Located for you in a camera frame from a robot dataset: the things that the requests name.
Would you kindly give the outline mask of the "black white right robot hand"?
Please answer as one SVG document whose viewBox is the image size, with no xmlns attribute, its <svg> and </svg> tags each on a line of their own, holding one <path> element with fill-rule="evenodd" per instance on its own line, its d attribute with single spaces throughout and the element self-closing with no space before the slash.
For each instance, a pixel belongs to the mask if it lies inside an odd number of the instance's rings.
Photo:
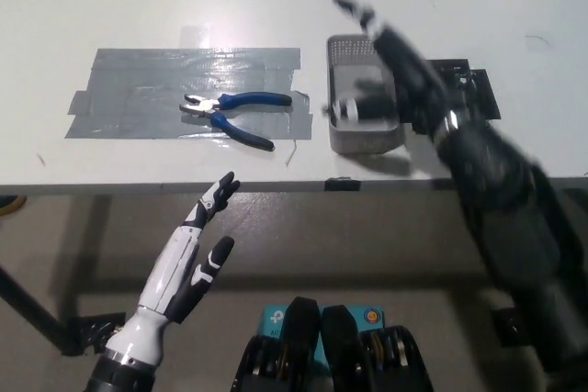
<svg viewBox="0 0 588 392">
<path fill-rule="evenodd" d="M 384 66 L 391 71 L 395 83 L 408 93 L 432 139 L 447 116 L 449 92 L 432 65 L 375 9 L 358 0 L 333 0 L 350 16 L 371 40 Z"/>
</svg>

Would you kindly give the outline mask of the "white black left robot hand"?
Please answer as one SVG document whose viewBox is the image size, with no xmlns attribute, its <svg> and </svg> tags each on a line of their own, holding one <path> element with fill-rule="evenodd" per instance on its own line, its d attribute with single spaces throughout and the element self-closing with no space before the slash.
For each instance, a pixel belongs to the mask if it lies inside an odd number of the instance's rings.
<svg viewBox="0 0 588 392">
<path fill-rule="evenodd" d="M 228 206 L 239 186 L 233 172 L 224 175 L 175 229 L 141 292 L 139 316 L 181 323 L 209 291 L 232 251 L 234 239 L 221 238 L 205 260 L 198 263 L 198 238 L 214 216 Z"/>
</svg>

